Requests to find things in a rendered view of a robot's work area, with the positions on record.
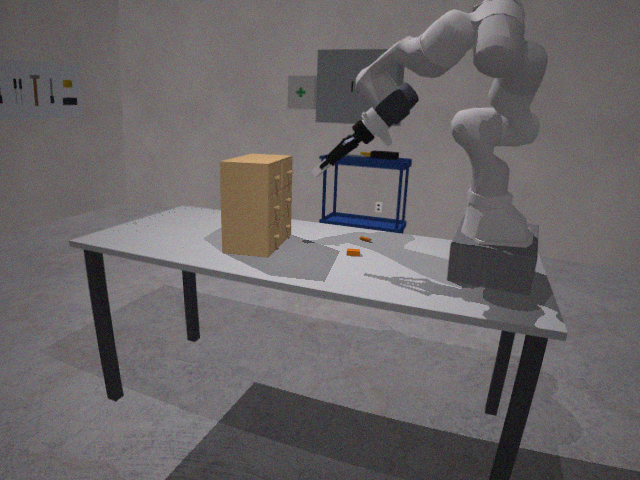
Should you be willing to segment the small tan wooden chest of drawers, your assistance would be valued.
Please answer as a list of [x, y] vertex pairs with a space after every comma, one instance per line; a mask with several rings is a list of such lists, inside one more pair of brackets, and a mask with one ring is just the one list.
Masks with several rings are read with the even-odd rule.
[[[288, 157], [288, 158], [287, 158]], [[222, 253], [268, 258], [281, 243], [281, 217], [268, 226], [269, 165], [291, 155], [248, 154], [220, 161]], [[259, 163], [259, 164], [256, 164]], [[268, 228], [280, 219], [280, 245], [268, 255]]]

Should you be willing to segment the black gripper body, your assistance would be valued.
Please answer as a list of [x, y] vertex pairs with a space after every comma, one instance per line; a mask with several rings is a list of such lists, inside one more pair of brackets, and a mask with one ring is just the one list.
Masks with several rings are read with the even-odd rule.
[[355, 125], [353, 125], [352, 129], [354, 130], [355, 133], [348, 137], [348, 139], [351, 137], [354, 137], [354, 139], [350, 142], [349, 147], [352, 146], [354, 143], [359, 144], [361, 142], [361, 139], [362, 139], [362, 142], [365, 144], [368, 144], [374, 139], [374, 135], [372, 136], [372, 134], [364, 126], [361, 120], [359, 120]]

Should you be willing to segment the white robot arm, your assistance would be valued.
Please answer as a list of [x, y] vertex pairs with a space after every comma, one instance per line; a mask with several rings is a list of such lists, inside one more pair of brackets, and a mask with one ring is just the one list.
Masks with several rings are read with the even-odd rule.
[[419, 99], [408, 83], [397, 86], [387, 70], [398, 63], [419, 76], [440, 77], [474, 46], [477, 70], [496, 78], [489, 91], [493, 108], [459, 111], [451, 131], [472, 167], [461, 232], [477, 244], [528, 247], [533, 243], [524, 214], [512, 205], [513, 195], [507, 192], [509, 167], [493, 154], [496, 146], [530, 144], [539, 133], [538, 117], [529, 106], [544, 77], [548, 55], [540, 44], [524, 40], [523, 15], [520, 0], [485, 0], [470, 14], [451, 10], [417, 40], [408, 36], [394, 44], [356, 77], [356, 90], [372, 106], [362, 113], [362, 122], [389, 146], [388, 129], [407, 117]]

